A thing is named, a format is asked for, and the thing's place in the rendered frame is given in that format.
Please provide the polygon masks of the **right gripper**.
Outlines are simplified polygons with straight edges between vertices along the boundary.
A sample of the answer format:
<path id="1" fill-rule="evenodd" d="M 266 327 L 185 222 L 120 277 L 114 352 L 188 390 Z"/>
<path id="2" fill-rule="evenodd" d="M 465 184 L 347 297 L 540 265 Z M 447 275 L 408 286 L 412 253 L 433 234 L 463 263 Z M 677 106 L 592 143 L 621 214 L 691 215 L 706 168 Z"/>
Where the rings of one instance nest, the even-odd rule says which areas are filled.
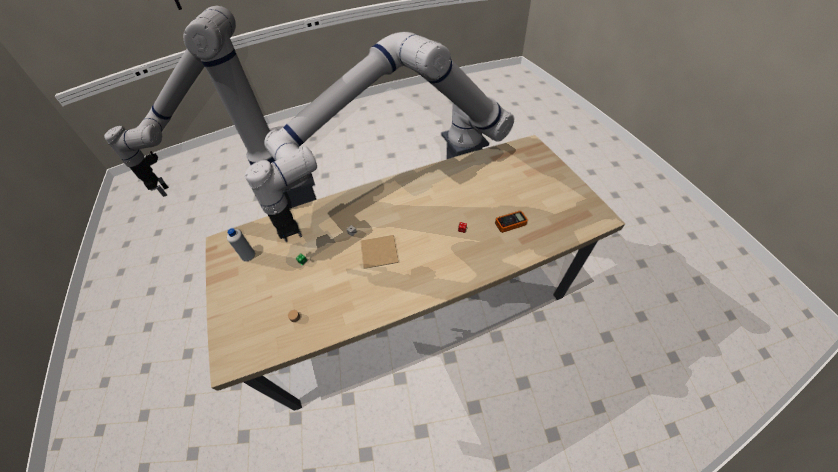
<path id="1" fill-rule="evenodd" d="M 144 158 L 143 153 L 139 151 L 139 153 L 134 158 L 127 161 L 123 161 L 123 163 L 133 171 L 133 173 L 138 177 L 138 179 L 141 179 L 143 181 L 144 185 L 148 190 L 153 191 L 157 189 L 159 193 L 163 197 L 165 197 L 167 196 L 167 193 L 164 190 L 169 187 L 164 182 L 162 177 L 158 178 L 156 174 L 153 173 L 153 169 L 150 165 L 153 165 L 157 162 L 158 156 L 156 153 L 153 153 L 152 151 L 150 151 L 150 153 L 151 154 L 146 155 L 146 157 Z M 157 186 L 158 181 L 164 188 L 164 190 L 160 185 Z"/>

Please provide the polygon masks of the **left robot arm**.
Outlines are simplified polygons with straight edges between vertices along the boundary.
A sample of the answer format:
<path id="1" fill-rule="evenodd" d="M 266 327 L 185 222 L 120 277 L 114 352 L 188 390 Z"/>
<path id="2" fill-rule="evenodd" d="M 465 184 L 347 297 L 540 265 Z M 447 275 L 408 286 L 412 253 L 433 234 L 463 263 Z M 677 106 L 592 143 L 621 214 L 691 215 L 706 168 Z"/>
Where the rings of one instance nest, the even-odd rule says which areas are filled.
<path id="1" fill-rule="evenodd" d="M 276 161 L 261 160 L 245 172 L 259 204 L 277 205 L 284 197 L 284 187 L 314 172 L 314 155 L 308 147 L 299 147 L 381 76 L 390 75 L 401 66 L 417 72 L 452 101 L 452 126 L 448 132 L 452 144 L 477 146 L 482 133 L 499 142 L 511 131 L 513 114 L 478 88 L 451 59 L 447 47 L 411 32 L 395 33 L 372 46 L 366 58 L 282 129 L 267 134 L 264 144 Z"/>

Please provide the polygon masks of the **grey plastic bottle with blue cap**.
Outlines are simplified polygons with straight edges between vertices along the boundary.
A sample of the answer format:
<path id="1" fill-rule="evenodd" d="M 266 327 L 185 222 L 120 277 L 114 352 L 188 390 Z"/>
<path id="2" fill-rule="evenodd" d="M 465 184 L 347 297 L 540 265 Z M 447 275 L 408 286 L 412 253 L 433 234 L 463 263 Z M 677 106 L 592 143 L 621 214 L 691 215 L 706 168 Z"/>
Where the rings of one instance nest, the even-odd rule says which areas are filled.
<path id="1" fill-rule="evenodd" d="M 240 230 L 231 228 L 227 233 L 228 242 L 243 261 L 250 261 L 254 258 L 255 251 Z"/>

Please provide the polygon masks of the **brown square mat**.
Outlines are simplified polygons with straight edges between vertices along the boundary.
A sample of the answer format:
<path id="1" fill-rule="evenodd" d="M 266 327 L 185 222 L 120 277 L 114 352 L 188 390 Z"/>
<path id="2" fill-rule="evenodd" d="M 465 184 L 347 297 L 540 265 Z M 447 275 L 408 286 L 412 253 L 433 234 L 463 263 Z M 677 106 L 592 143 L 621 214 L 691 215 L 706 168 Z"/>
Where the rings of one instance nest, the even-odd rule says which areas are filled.
<path id="1" fill-rule="evenodd" d="M 361 240 L 364 268 L 399 263 L 394 235 Z"/>

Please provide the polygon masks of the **orange digital multimeter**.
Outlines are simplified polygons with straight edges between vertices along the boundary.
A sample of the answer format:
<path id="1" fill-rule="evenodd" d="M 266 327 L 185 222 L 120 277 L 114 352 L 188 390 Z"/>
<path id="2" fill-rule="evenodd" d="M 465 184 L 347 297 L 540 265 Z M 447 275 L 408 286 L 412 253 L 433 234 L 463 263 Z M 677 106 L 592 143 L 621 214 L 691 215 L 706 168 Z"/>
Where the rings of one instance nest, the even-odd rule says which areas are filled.
<path id="1" fill-rule="evenodd" d="M 514 212 L 508 215 L 497 217 L 495 224 L 500 232 L 507 232 L 522 226 L 526 226 L 528 219 L 522 211 Z"/>

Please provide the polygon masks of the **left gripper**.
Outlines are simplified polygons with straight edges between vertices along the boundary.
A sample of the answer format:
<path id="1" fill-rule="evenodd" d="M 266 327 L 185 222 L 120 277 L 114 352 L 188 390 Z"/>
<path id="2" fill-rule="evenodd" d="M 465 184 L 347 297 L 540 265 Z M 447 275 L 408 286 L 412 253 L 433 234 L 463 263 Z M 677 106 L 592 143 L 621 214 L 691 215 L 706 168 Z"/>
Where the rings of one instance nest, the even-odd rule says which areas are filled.
<path id="1" fill-rule="evenodd" d="M 262 207 L 263 211 L 268 215 L 272 224 L 277 230 L 277 234 L 280 239 L 285 240 L 288 242 L 287 237 L 299 234 L 300 238 L 302 234 L 300 232 L 299 226 L 297 227 L 296 221 L 293 219 L 293 215 L 287 205 L 288 201 L 284 194 L 283 199 L 280 203 L 272 207 Z M 277 214 L 278 213 L 278 214 Z"/>

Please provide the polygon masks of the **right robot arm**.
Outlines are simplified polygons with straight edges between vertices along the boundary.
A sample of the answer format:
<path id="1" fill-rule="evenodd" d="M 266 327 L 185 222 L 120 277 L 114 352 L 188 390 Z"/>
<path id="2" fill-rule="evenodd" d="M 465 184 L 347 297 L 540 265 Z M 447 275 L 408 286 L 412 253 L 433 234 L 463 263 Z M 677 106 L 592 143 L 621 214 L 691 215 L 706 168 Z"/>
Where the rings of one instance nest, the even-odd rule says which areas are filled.
<path id="1" fill-rule="evenodd" d="M 163 129 L 204 66 L 247 149 L 250 165 L 275 161 L 264 140 L 270 131 L 284 126 L 269 129 L 266 123 L 230 39 L 235 27 L 233 14 L 222 6 L 209 7 L 190 22 L 183 35 L 187 49 L 144 120 L 137 128 L 117 126 L 104 136 L 122 161 L 134 158 L 138 149 L 161 143 Z"/>

